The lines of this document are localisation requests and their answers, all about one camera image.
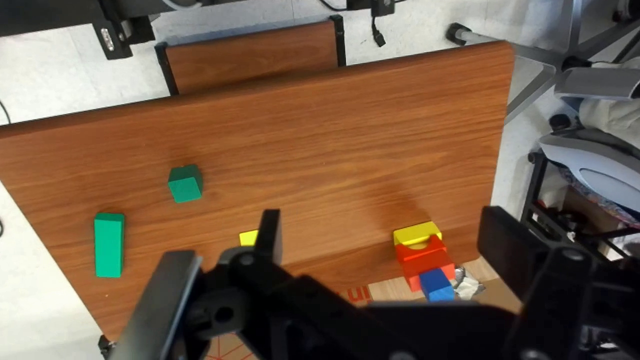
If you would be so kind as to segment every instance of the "green rectangular block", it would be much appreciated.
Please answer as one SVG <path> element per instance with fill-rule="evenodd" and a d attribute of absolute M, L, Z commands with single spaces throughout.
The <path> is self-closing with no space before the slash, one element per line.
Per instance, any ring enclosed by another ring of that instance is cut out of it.
<path fill-rule="evenodd" d="M 96 277 L 120 278 L 124 269 L 124 215 L 98 212 L 94 219 Z"/>
<path fill-rule="evenodd" d="M 168 177 L 168 191 L 177 204 L 196 202 L 203 199 L 203 173 L 198 167 L 188 165 L 174 169 Z"/>

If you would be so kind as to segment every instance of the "green block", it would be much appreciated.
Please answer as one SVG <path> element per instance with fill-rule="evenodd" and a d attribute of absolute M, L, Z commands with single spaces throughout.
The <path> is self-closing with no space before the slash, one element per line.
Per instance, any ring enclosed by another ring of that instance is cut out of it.
<path fill-rule="evenodd" d="M 98 212 L 94 219 L 96 277 L 120 278 L 124 269 L 124 215 Z"/>
<path fill-rule="evenodd" d="M 174 169 L 168 177 L 168 191 L 177 204 L 196 202 L 203 199 L 203 175 L 198 167 L 188 165 Z"/>

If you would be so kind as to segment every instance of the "wooden board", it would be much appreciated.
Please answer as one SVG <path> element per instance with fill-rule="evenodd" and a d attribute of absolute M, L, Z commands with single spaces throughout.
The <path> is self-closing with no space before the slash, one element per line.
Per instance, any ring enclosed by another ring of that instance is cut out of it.
<path fill-rule="evenodd" d="M 282 208 L 297 273 L 362 287 L 398 277 L 390 232 L 409 225 L 437 220 L 457 262 L 479 257 L 510 70 L 510 46 L 489 45 L 7 127 L 0 181 L 110 338 L 163 252 L 211 269 L 265 208 Z M 203 169 L 205 200 L 177 207 L 182 165 Z M 94 277 L 98 210 L 126 215 L 120 280 Z"/>
<path fill-rule="evenodd" d="M 336 70 L 345 62 L 342 18 L 248 37 L 160 48 L 173 93 Z"/>

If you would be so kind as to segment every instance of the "yellow block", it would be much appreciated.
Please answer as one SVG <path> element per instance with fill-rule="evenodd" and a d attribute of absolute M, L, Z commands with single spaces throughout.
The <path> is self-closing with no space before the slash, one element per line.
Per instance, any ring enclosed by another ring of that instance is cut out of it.
<path fill-rule="evenodd" d="M 259 231 L 250 231 L 250 232 L 240 232 L 240 247 L 257 247 L 259 240 Z"/>
<path fill-rule="evenodd" d="M 430 237 L 438 237 L 443 240 L 443 232 L 437 222 L 423 222 L 409 229 L 394 231 L 394 247 L 416 247 L 426 242 Z"/>

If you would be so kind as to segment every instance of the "gray floor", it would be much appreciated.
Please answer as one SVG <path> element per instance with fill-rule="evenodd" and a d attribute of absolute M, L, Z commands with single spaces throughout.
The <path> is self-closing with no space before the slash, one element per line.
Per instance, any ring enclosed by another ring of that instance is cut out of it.
<path fill-rule="evenodd" d="M 605 16 L 606 12 L 602 12 L 602 7 L 610 8 L 612 3 L 589 3 L 589 27 L 585 27 L 586 35 L 606 27 L 609 16 Z M 326 12 L 316 0 L 247 0 L 203 10 L 163 14 L 154 21 L 154 29 L 158 41 L 186 43 L 191 38 L 220 38 L 312 23 L 326 18 L 329 14 L 330 12 Z M 378 21 L 388 45 L 385 48 L 376 48 L 371 37 L 368 12 L 348 12 L 345 14 L 346 58 L 348 64 L 362 64 L 453 48 L 453 45 L 445 41 L 445 31 L 451 23 L 463 23 L 477 32 L 507 38 L 518 45 L 558 48 L 561 45 L 556 35 L 563 32 L 558 14 L 561 3 L 553 0 L 406 0 L 398 5 L 398 12 L 394 16 Z M 512 95 L 518 93 L 535 72 L 537 64 L 518 60 L 515 66 Z M 0 100 L 7 104 L 10 114 L 10 119 L 5 119 L 0 112 L 0 124 L 9 124 L 9 120 L 31 122 L 163 97 L 168 97 L 168 88 L 156 64 L 154 45 L 136 46 L 134 58 L 106 62 L 94 32 L 89 27 L 0 38 Z M 512 215 L 521 212 L 523 194 L 531 177 L 527 155 L 535 149 L 537 141 L 548 132 L 547 119 L 561 108 L 565 108 L 565 104 L 553 93 L 548 93 L 531 110 L 523 112 L 517 120 L 505 127 L 492 204 L 500 204 Z M 25 219 L 18 212 L 15 212 L 15 216 L 16 219 L 7 216 L 5 222 L 18 222 L 18 219 L 22 222 Z M 39 251 L 25 252 L 32 254 L 26 257 L 25 262 L 52 262 L 29 226 L 25 235 L 12 237 L 29 239 L 32 247 L 39 247 Z M 10 269 L 0 269 L 0 273 L 3 278 L 22 277 L 25 282 L 34 287 L 39 282 L 65 284 L 65 278 L 57 271 L 16 275 Z M 5 287 L 0 290 L 0 306 L 7 304 L 3 300 L 15 292 L 21 292 L 21 289 Z M 39 298 L 46 298 L 45 289 L 43 295 L 37 290 L 31 297 L 34 298 L 31 306 L 37 304 Z M 78 309 L 78 303 L 68 300 L 61 306 L 76 309 L 76 312 L 66 312 L 70 317 L 65 317 L 55 312 L 45 315 L 31 312 L 26 309 L 15 309 L 16 315 L 29 317 L 25 323 L 32 325 L 32 328 L 39 328 L 39 325 L 75 328 L 75 333 L 63 336 L 63 340 L 41 336 L 41 353 L 32 353 L 32 356 L 43 359 L 43 351 L 57 349 L 57 353 L 50 353 L 46 359 L 96 359 L 96 354 L 91 356 L 83 351 L 94 349 L 94 345 L 89 345 L 93 342 L 93 336 L 87 340 L 87 334 L 94 334 L 96 326 L 83 323 L 83 317 L 78 318 L 78 315 L 84 315 L 83 309 Z M 12 336 L 12 349 L 31 349 L 32 345 L 34 338 Z"/>

